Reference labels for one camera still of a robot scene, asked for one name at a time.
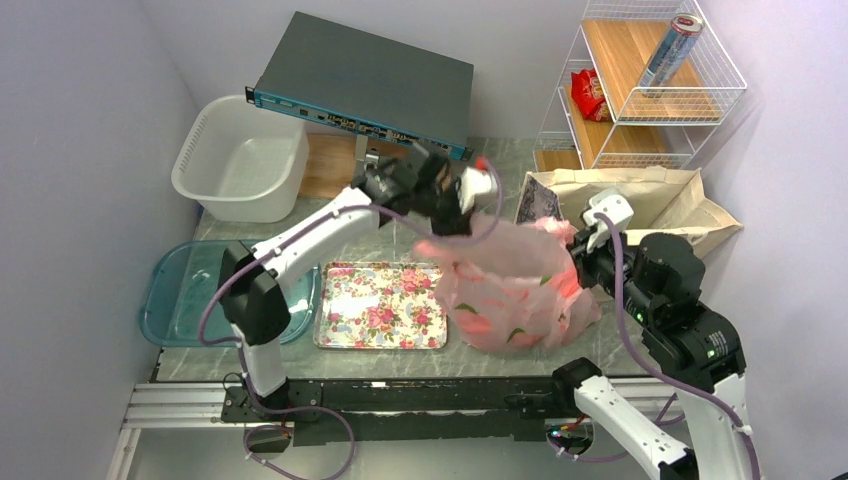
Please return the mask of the pink plastic grocery bag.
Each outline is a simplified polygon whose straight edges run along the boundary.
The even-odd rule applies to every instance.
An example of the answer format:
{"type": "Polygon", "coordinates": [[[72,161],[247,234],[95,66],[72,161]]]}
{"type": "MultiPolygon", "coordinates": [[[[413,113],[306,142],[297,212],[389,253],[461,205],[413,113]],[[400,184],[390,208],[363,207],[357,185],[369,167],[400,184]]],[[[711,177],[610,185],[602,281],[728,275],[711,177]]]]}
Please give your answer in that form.
{"type": "Polygon", "coordinates": [[[465,343],[493,353],[558,349],[600,320],[567,250],[577,233],[569,221],[515,224],[477,213],[471,227],[470,247],[427,239],[412,250],[441,269],[435,299],[465,343]]]}

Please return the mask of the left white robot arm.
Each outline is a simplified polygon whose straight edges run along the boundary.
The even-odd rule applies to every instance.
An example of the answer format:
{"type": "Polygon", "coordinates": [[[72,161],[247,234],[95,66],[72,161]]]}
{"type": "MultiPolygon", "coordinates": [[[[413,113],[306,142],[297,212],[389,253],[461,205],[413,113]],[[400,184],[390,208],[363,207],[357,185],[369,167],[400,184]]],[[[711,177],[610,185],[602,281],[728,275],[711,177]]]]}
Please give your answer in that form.
{"type": "Polygon", "coordinates": [[[415,213],[436,236],[470,232],[478,193],[495,186],[485,170],[455,171],[444,156],[412,153],[363,171],[335,199],[289,230],[253,246],[224,251],[213,297],[240,349],[248,407],[264,420],[289,406],[289,381],[280,351],[291,321],[285,289],[324,257],[366,234],[415,213]]]}

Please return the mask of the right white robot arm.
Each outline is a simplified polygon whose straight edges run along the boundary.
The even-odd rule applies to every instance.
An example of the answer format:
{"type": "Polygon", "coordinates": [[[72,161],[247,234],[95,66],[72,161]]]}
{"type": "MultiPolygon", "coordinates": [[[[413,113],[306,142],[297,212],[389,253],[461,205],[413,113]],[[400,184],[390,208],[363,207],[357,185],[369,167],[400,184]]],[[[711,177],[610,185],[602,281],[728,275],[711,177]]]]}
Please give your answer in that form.
{"type": "Polygon", "coordinates": [[[589,247],[593,229],[576,234],[569,252],[578,280],[613,296],[617,321],[633,318],[656,362],[638,362],[671,386],[692,442],[670,437],[612,386],[590,360],[552,375],[551,401],[605,429],[651,479],[759,479],[762,471],[745,404],[746,363],[734,326],[699,299],[704,263],[683,238],[653,233],[629,247],[616,233],[589,247]]]}

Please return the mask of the metal stand base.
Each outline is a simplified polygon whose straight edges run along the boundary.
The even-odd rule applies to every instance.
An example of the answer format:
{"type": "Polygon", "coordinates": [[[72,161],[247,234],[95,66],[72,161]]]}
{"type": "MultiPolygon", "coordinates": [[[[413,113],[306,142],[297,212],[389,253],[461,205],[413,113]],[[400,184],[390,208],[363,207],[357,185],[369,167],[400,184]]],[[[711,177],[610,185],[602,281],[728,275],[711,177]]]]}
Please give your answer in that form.
{"type": "Polygon", "coordinates": [[[358,134],[355,139],[354,146],[354,172],[356,177],[366,170],[373,169],[380,159],[380,153],[376,147],[369,144],[369,138],[366,135],[358,134]]]}

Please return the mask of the beige canvas tote bag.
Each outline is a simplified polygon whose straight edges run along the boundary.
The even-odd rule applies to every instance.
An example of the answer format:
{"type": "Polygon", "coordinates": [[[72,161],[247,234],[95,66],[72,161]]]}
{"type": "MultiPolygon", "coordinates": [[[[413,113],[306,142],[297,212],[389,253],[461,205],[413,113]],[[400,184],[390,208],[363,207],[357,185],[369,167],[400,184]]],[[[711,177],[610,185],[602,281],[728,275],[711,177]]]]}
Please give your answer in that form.
{"type": "Polygon", "coordinates": [[[595,195],[616,189],[631,205],[634,216],[626,228],[627,244],[636,246],[651,233],[686,239],[703,259],[743,228],[723,207],[708,199],[700,170],[607,168],[525,175],[514,221],[543,217],[583,225],[582,212],[595,195]]]}

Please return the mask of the wooden board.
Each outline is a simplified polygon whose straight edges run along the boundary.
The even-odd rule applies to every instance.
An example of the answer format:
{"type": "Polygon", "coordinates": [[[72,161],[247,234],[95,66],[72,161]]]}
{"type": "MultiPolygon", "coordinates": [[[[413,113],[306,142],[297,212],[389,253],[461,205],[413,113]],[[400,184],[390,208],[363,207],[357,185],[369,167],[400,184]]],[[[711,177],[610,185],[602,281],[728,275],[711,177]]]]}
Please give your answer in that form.
{"type": "Polygon", "coordinates": [[[308,157],[299,197],[332,199],[355,175],[360,136],[308,133],[308,157]]]}

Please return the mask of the floral rectangular tray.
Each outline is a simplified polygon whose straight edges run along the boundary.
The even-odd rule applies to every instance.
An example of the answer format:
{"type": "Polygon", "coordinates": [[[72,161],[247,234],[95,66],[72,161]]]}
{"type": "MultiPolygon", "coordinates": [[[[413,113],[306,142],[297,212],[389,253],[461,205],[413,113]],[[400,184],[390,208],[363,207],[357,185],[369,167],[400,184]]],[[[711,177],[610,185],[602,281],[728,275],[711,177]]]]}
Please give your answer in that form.
{"type": "Polygon", "coordinates": [[[433,265],[331,262],[323,270],[313,342],[339,350],[434,350],[448,339],[433,265]]]}

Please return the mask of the red snack packet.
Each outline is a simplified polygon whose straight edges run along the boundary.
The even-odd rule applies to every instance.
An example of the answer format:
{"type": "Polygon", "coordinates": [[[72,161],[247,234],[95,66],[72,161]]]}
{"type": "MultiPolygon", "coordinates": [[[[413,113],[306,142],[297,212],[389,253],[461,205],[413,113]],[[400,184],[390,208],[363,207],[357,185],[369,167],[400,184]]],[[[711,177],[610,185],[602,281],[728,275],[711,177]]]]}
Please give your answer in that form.
{"type": "Polygon", "coordinates": [[[570,77],[570,95],[582,118],[593,122],[610,121],[609,107],[596,71],[583,69],[572,72],[570,77]]]}

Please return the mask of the white plastic basin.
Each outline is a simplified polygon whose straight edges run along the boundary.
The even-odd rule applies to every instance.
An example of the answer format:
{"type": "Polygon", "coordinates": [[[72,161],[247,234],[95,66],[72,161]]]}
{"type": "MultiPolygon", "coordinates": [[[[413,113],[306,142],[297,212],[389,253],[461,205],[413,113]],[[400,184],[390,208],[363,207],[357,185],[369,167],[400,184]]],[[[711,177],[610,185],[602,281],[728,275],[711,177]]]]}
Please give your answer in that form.
{"type": "Polygon", "coordinates": [[[171,182],[217,220],[274,223],[293,210],[308,154],[303,120],[224,96],[198,114],[171,182]]]}

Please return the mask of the blue drink can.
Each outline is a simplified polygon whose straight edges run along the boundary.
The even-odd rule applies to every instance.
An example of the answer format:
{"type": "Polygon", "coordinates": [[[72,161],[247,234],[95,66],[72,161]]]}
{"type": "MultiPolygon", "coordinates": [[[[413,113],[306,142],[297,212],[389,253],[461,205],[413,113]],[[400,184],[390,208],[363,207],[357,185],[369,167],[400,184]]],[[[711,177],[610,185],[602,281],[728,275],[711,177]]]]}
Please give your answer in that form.
{"type": "Polygon", "coordinates": [[[689,56],[704,29],[703,19],[678,13],[670,21],[638,82],[639,93],[648,98],[661,95],[689,56]]]}

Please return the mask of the teal transparent plastic bin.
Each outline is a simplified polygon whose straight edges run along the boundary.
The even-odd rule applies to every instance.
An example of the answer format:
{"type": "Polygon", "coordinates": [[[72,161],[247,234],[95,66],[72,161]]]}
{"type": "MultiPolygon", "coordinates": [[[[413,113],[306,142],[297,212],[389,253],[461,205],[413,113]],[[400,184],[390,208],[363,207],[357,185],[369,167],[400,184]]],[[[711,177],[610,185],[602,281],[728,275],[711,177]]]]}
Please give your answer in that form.
{"type": "MultiPolygon", "coordinates": [[[[218,287],[229,240],[180,244],[154,267],[139,314],[142,335],[159,347],[199,347],[201,314],[218,287]]],[[[291,320],[283,344],[301,337],[315,319],[321,297],[321,271],[315,266],[284,291],[291,320]]]]}

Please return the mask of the teal network switch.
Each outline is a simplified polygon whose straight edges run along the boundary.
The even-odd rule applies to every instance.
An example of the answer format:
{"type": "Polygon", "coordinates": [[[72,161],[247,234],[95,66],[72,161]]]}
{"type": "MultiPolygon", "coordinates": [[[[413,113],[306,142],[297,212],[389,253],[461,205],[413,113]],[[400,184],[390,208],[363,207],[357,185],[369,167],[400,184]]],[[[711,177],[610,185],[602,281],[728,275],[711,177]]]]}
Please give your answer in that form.
{"type": "Polygon", "coordinates": [[[472,64],[297,11],[247,102],[468,161],[472,64]]]}

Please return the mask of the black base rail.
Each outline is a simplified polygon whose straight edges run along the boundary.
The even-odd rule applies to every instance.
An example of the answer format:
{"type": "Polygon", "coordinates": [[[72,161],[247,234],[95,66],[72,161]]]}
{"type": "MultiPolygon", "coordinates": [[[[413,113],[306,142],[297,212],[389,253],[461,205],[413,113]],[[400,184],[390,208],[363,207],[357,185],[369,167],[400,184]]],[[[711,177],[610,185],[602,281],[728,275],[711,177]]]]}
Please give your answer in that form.
{"type": "Polygon", "coordinates": [[[287,423],[297,446],[347,440],[337,412],[357,441],[507,437],[540,441],[552,425],[579,415],[551,377],[292,380],[288,407],[264,412],[245,387],[226,387],[220,420],[238,424],[287,423]]]}

